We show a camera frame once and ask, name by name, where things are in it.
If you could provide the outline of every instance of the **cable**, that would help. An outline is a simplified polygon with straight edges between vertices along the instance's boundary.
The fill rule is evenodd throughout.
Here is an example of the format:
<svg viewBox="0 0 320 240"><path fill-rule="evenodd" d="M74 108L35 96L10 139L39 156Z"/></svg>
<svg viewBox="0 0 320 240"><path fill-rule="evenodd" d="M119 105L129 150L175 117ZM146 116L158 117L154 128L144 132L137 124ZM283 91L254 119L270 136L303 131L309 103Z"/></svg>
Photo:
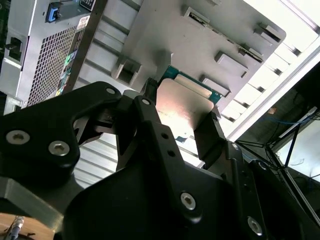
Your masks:
<svg viewBox="0 0 320 240"><path fill-rule="evenodd" d="M306 119L302 120L302 121L297 121L297 122L290 122L290 121L279 121L277 119L275 119L272 116L268 116L268 119L271 119L272 121L279 123L279 124L286 124L286 125L294 125L294 124L303 124L306 123L307 121L309 121L311 118L307 117Z"/></svg>
<svg viewBox="0 0 320 240"><path fill-rule="evenodd" d="M277 130L279 129L279 127L280 127L280 123L278 122L278 124L277 124L277 126L276 126L276 128L275 128L275 130L274 130L274 132L273 132L273 134L271 135L271 137L269 138L269 140L266 141L265 145L267 145L267 144L272 140L272 138L276 135L276 132L277 132Z"/></svg>
<svg viewBox="0 0 320 240"><path fill-rule="evenodd" d="M320 173L317 174L317 175L311 176L310 179L313 179L313 178L318 177L318 176L320 176Z"/></svg>
<svg viewBox="0 0 320 240"><path fill-rule="evenodd" d="M309 120L320 120L320 116L317 115L317 113L319 112L318 111L315 111L313 114L311 114L310 116L306 117L304 120L302 121L297 121L297 122L290 122L290 121L280 121L272 116L267 116L266 119L270 119L276 123L279 123L279 124L286 124L286 125L295 125L295 124L303 124L303 123L306 123L308 122Z"/></svg>

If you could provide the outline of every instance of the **black connector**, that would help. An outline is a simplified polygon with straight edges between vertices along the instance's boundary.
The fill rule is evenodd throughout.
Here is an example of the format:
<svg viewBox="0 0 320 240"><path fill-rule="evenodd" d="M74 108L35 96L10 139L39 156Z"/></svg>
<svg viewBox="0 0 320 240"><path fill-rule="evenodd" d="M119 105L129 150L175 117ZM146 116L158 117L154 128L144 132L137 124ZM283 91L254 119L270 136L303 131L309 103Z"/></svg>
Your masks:
<svg viewBox="0 0 320 240"><path fill-rule="evenodd" d="M5 45L5 48L9 50L9 57L20 61L21 60L21 45L22 42L15 37L11 37L11 41L9 44Z"/></svg>

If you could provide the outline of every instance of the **black cable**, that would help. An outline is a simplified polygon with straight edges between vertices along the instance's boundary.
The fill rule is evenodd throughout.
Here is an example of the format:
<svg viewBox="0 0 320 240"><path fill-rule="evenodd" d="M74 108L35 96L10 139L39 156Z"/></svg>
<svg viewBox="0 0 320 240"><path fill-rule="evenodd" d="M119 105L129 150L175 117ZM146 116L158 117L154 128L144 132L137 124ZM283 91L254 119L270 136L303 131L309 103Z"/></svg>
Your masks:
<svg viewBox="0 0 320 240"><path fill-rule="evenodd" d="M276 135L277 130L279 129L279 127L280 127L280 122L278 122L278 124L276 125L276 128L275 128L275 130L274 130L274 132L273 132L273 134L271 135L271 137L269 138L269 140L266 141L266 143L265 143L264 145L267 145L267 144L272 140L272 138Z"/></svg>
<svg viewBox="0 0 320 240"><path fill-rule="evenodd" d="M313 178L318 177L318 176L320 176L320 173L317 174L317 175L311 176L310 178L313 179Z"/></svg>

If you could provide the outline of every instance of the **blue cable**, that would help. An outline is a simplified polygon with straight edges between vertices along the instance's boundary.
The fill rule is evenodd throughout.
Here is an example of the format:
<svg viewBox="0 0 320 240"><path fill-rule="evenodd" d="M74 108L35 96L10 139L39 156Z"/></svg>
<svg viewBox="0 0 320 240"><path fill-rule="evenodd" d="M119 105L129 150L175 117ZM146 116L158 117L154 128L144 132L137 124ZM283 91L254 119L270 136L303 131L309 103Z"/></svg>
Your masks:
<svg viewBox="0 0 320 240"><path fill-rule="evenodd" d="M306 123L307 121L310 120L310 117L307 117L305 120L297 121L297 122L279 121L279 120L273 118L272 116L268 116L267 118L270 119L270 120L272 120L272 121L274 121L274 122L276 122L276 123L287 124L287 125L303 124L303 123Z"/></svg>

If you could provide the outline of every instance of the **metal frame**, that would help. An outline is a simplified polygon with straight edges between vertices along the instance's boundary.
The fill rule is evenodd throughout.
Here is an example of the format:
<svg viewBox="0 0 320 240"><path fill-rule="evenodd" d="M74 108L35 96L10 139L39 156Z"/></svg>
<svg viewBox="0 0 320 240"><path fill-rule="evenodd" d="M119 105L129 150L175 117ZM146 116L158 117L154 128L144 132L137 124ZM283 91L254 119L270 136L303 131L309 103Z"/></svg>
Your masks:
<svg viewBox="0 0 320 240"><path fill-rule="evenodd" d="M79 50L74 59L68 83L65 86L62 94L66 94L74 89L80 70L86 60L88 50L94 39L95 33L98 29L99 22L103 16L107 3L108 0L99 0L95 2L90 15L90 20L85 28L85 32L80 43Z"/></svg>
<svg viewBox="0 0 320 240"><path fill-rule="evenodd" d="M297 139L297 136L299 134L299 131L301 124L298 124L295 128L293 128L290 132L285 134L283 137L279 138L277 142L267 143L267 144L260 144L260 143L254 143L254 142L247 142L247 141L236 141L236 143L253 154L254 156L257 156L259 160L262 160L263 162L270 164L269 161L267 161L264 157L257 154L255 151L250 149L248 146L252 147L258 147L265 149L266 153L269 154L270 159L272 161L271 165L275 167L275 171L279 174L280 178L285 182L286 186L289 188L290 192L292 193L292 196L298 201L299 205L302 207L302 209L306 212L306 214L318 225L320 226L320 219L318 215L315 213L311 205L309 204L308 200L304 196L304 194L300 191L298 185L296 184L295 180L292 178L290 173L287 170L287 167L290 162L290 157L293 151L293 148L295 146L295 142ZM283 164L280 159L275 155L274 151L272 150L273 144L279 143L281 140L287 138L288 136L291 136L293 134L292 143L290 145L290 150L288 152L285 164Z"/></svg>

